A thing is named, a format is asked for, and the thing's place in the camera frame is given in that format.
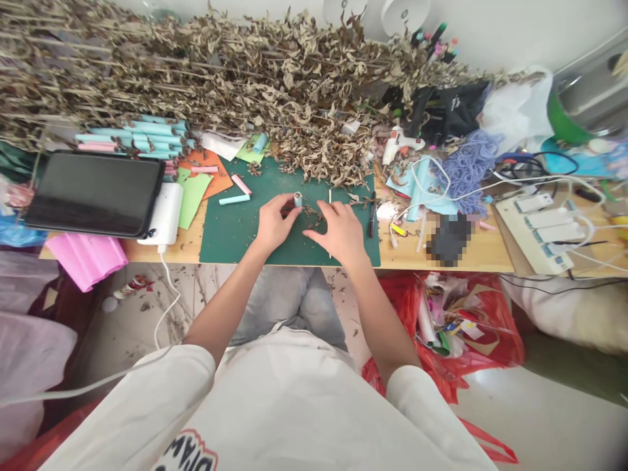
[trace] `green cutting mat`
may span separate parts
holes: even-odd
[[[262,175],[253,177],[248,172],[248,163],[240,159],[233,162],[224,162],[224,166],[230,175],[237,173],[253,194],[250,201],[233,203],[220,206],[218,200],[231,196],[242,195],[242,190],[237,185],[212,196],[207,200],[207,216],[203,229],[203,245],[201,246],[201,263],[238,263],[249,248],[253,238],[257,234],[260,207],[272,197],[280,193],[301,192],[303,205],[309,204],[319,210],[317,200],[328,201],[329,186],[324,183],[303,183],[303,172],[297,171],[293,175],[281,173],[279,164],[273,158],[262,160]],[[351,198],[347,192],[358,196],[370,198],[375,188],[373,175],[370,175],[365,186],[345,190],[335,188],[332,190],[332,201],[349,203]],[[366,253],[373,266],[379,266],[379,238],[377,232],[377,219],[375,220],[375,237],[369,238],[368,223],[370,220],[370,204],[364,209],[364,204],[356,204],[353,210],[364,227],[364,245]],[[288,239],[268,258],[268,263],[273,265],[332,265],[339,266],[335,258],[329,258],[329,254],[314,241],[302,234],[311,224],[312,229],[324,234],[327,232],[327,223],[322,221],[315,226],[317,214],[306,216],[301,212],[296,219]]]

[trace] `marble floor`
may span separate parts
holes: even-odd
[[[157,332],[160,345],[182,338],[194,316],[232,273],[228,265],[172,265],[172,279],[181,302]],[[324,269],[347,336],[347,346],[361,368],[370,358],[355,296],[342,270]],[[122,300],[110,313],[94,318],[75,375],[83,386],[133,366],[155,350],[154,329],[164,309],[175,299],[161,264],[128,265],[115,275],[113,289],[133,276],[146,275],[152,291],[142,290]],[[498,464],[501,470],[625,469],[628,455],[628,410],[553,383],[523,368],[486,370],[465,378],[459,391],[460,417],[492,434],[519,457],[520,465]],[[77,399],[85,404],[107,394],[110,383]]]

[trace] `grey pants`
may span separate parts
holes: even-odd
[[[230,347],[243,345],[283,327],[308,330],[348,351],[332,294],[320,268],[264,266]]]

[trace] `power strip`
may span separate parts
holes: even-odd
[[[526,223],[529,213],[522,213],[517,206],[520,197],[508,198],[495,203],[495,209],[506,223],[509,231],[538,275],[560,275],[574,267],[566,253],[555,255],[547,243],[537,240],[534,230]]]

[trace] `tablet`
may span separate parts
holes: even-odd
[[[143,239],[163,160],[53,152],[24,222],[31,228]]]

